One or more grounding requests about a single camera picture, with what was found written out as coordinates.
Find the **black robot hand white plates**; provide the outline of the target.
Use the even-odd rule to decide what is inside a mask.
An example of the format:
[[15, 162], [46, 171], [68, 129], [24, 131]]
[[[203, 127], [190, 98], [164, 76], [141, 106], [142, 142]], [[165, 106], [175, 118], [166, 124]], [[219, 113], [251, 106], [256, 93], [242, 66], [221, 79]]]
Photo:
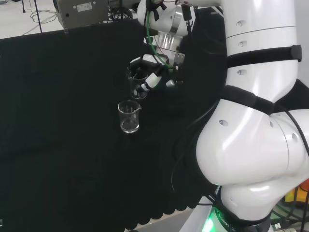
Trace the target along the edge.
[[145, 54], [130, 61], [127, 69], [130, 94], [136, 99], [145, 98], [153, 90], [183, 85], [178, 66], [170, 68], [169, 59], [165, 56]]

